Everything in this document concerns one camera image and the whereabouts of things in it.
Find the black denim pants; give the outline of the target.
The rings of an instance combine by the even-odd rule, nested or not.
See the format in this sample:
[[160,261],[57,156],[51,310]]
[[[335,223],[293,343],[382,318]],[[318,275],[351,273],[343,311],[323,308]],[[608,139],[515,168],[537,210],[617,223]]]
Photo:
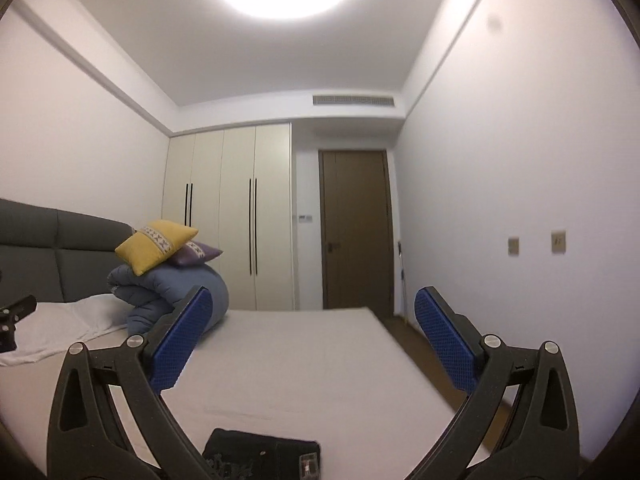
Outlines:
[[321,448],[316,441],[216,428],[202,455],[219,479],[321,478]]

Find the white pillow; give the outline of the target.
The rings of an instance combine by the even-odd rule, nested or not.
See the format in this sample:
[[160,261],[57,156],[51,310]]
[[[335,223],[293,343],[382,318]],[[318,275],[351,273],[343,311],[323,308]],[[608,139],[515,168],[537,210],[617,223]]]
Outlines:
[[112,294],[74,302],[40,302],[34,313],[17,323],[16,349],[2,353],[1,366],[39,362],[64,352],[71,344],[87,342],[126,326],[132,305]]

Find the dark grey headboard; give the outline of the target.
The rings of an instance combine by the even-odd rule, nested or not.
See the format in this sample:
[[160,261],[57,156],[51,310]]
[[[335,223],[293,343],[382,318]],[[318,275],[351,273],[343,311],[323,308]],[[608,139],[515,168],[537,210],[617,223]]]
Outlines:
[[119,221],[13,200],[1,201],[0,228],[2,304],[107,294],[107,275],[122,263],[115,248],[134,232]]

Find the folded blue duvet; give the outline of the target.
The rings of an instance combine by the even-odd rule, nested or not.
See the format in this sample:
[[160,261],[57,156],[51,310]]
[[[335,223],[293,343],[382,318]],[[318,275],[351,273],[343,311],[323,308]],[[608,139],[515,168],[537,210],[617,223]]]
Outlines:
[[206,288],[213,298],[213,314],[206,324],[206,330],[220,322],[229,309],[226,283],[206,264],[182,268],[161,263],[137,276],[124,263],[108,274],[107,285],[116,298],[132,307],[126,321],[129,336],[149,332],[163,315],[171,313],[189,295],[193,287]]

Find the yellow cushion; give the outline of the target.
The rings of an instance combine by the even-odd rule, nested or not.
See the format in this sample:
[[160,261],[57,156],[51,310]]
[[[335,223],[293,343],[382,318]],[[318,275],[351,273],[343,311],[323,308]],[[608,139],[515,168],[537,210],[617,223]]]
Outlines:
[[198,235],[198,229],[169,220],[149,222],[115,248],[115,254],[141,276],[175,255]]

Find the purple cushion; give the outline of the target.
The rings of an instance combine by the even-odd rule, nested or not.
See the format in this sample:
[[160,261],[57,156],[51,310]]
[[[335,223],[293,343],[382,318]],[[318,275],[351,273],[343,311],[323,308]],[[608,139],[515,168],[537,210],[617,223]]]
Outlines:
[[172,266],[199,266],[220,257],[223,253],[219,248],[190,240],[169,257],[167,262]]

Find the brown wooden door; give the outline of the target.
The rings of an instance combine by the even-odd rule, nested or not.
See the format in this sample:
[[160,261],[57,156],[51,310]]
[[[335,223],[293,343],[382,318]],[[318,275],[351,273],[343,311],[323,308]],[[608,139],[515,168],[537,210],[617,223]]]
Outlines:
[[323,307],[394,315],[394,233],[387,153],[319,153]]

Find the cream wardrobe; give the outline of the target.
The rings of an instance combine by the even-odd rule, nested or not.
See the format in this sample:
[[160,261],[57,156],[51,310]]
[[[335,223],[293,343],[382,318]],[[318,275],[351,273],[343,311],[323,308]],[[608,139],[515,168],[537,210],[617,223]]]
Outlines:
[[235,310],[295,308],[292,127],[272,124],[170,139],[162,216],[221,250],[210,264]]

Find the ceiling air vent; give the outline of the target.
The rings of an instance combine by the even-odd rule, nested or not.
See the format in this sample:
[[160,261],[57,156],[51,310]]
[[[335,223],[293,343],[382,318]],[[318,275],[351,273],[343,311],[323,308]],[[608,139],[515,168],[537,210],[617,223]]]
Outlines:
[[394,107],[393,96],[368,96],[367,94],[325,94],[317,93],[312,97],[314,106],[372,106]]

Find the upper wall switch plate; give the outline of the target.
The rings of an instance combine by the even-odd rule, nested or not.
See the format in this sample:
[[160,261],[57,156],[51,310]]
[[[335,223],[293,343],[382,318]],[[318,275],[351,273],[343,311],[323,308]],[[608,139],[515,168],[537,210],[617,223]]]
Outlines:
[[508,255],[518,256],[520,254],[520,238],[511,236],[508,238]]

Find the lower wall socket plate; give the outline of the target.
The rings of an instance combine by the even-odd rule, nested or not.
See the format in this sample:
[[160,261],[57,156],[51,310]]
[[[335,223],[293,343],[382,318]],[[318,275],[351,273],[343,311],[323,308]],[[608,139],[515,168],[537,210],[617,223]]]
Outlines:
[[565,231],[551,232],[551,252],[552,254],[555,254],[555,255],[566,253],[566,232]]

